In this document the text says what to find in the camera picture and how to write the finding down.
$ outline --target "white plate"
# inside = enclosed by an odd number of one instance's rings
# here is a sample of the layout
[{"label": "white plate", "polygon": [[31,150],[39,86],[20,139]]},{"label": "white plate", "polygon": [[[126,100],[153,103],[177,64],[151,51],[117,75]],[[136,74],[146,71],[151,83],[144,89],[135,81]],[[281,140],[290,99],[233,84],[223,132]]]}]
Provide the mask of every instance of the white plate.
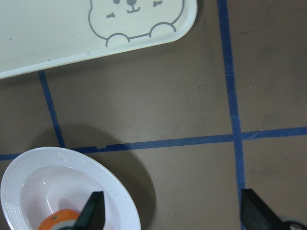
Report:
[{"label": "white plate", "polygon": [[1,204],[12,230],[36,230],[52,213],[81,211],[93,191],[104,191],[104,230],[140,230],[135,204],[121,182],[95,160],[72,150],[44,147],[11,162],[1,182]]},{"label": "white plate", "polygon": [[196,0],[1,0],[0,79],[175,41],[196,13]]}]

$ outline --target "blue tape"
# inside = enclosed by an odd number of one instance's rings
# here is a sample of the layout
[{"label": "blue tape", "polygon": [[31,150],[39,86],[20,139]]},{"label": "blue tape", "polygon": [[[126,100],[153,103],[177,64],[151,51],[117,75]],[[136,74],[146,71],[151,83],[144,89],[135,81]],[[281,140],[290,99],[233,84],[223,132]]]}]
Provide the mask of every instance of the blue tape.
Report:
[{"label": "blue tape", "polygon": [[107,145],[100,149],[93,146],[86,148],[75,148],[73,150],[81,153],[113,152],[113,151],[143,150],[143,149],[186,146],[186,145],[211,144],[211,143],[221,143],[221,142],[231,142],[231,141],[233,141],[233,136],[231,134],[226,134],[226,135],[216,135],[216,136],[206,136],[206,137],[180,138],[180,139],[115,144],[115,145]]},{"label": "blue tape", "polygon": [[16,157],[21,155],[21,153],[13,153],[13,154],[4,154],[0,155],[0,161],[9,161],[14,160]]},{"label": "blue tape", "polygon": [[236,182],[238,188],[239,202],[241,200],[241,189],[245,188],[245,173],[244,173],[244,155],[243,145],[241,137],[241,125],[238,111],[238,104],[236,98],[236,85],[235,85],[235,73],[231,49],[231,38],[229,30],[229,19],[227,10],[227,1],[218,0],[218,13],[220,22],[220,31],[222,39],[222,49],[224,58],[224,69],[227,84],[228,104],[231,116],[235,158],[236,158]]},{"label": "blue tape", "polygon": [[275,130],[253,131],[242,133],[243,140],[255,140],[259,138],[282,138],[307,135],[307,127],[282,128]]},{"label": "blue tape", "polygon": [[49,90],[49,87],[48,87],[45,72],[43,70],[41,70],[41,71],[38,72],[38,75],[39,75],[40,82],[41,82],[42,87],[43,87],[45,99],[46,99],[46,102],[47,102],[48,110],[49,110],[49,113],[50,113],[50,116],[51,116],[52,124],[53,124],[54,131],[55,131],[57,139],[58,139],[59,146],[62,147],[62,148],[65,148],[66,147],[65,141],[64,141],[64,138],[63,138],[63,135],[62,135],[62,132],[61,132],[61,128],[60,128],[59,123],[58,123],[57,114],[56,114],[56,111],[54,109],[54,104],[53,104],[51,93],[50,93],[50,90]]},{"label": "blue tape", "polygon": [[[303,135],[307,135],[307,127],[245,132],[242,133],[241,137],[243,140],[255,140],[259,138],[282,138],[282,137],[303,136]],[[95,152],[141,150],[141,149],[175,147],[175,146],[185,146],[185,145],[223,143],[223,142],[232,142],[232,141],[234,141],[233,135],[226,134],[226,135],[216,135],[216,136],[206,136],[206,137],[155,140],[147,142],[107,145],[104,148],[91,146],[91,147],[74,148],[72,150],[87,154]],[[14,160],[20,154],[21,153],[0,155],[0,161]],[[237,186],[238,190],[241,191],[241,189],[245,187],[245,184],[237,183]]]}]

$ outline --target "white bowl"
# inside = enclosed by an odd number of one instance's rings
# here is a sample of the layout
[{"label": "white bowl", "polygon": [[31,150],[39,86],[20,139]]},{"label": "white bowl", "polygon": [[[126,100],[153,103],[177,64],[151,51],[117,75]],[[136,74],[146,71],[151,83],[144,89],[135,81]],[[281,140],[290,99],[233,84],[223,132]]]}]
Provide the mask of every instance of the white bowl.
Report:
[{"label": "white bowl", "polygon": [[104,191],[104,230],[140,230],[135,204],[121,182],[95,160],[69,149],[44,147],[11,162],[1,182],[1,204],[12,230],[36,230],[64,208],[81,211],[93,191]]}]

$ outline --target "bear mouth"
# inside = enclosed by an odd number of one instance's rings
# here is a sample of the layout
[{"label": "bear mouth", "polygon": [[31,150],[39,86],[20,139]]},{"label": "bear mouth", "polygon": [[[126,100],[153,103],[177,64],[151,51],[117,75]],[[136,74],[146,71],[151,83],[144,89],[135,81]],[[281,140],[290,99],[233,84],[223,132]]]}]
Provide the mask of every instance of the bear mouth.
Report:
[{"label": "bear mouth", "polygon": [[137,12],[137,11],[139,11],[139,10],[141,9],[140,7],[138,7],[137,9],[135,9],[135,8],[134,8],[134,5],[132,5],[131,7],[132,7],[132,10],[131,10],[131,11],[128,11],[128,10],[127,10],[127,13],[135,13],[135,12]]}]

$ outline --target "brown floor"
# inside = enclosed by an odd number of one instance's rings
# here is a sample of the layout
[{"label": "brown floor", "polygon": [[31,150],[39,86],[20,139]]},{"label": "brown floor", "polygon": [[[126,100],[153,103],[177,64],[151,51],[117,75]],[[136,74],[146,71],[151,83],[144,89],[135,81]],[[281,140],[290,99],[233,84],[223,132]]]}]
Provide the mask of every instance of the brown floor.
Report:
[{"label": "brown floor", "polygon": [[[198,2],[176,42],[46,70],[67,148],[232,133],[217,3]],[[307,126],[307,2],[229,0],[228,11],[242,131]],[[37,73],[0,80],[0,110],[1,155],[58,145]],[[243,147],[247,187],[307,224],[305,141]],[[89,156],[127,187],[144,230],[240,228],[232,142]]]}]

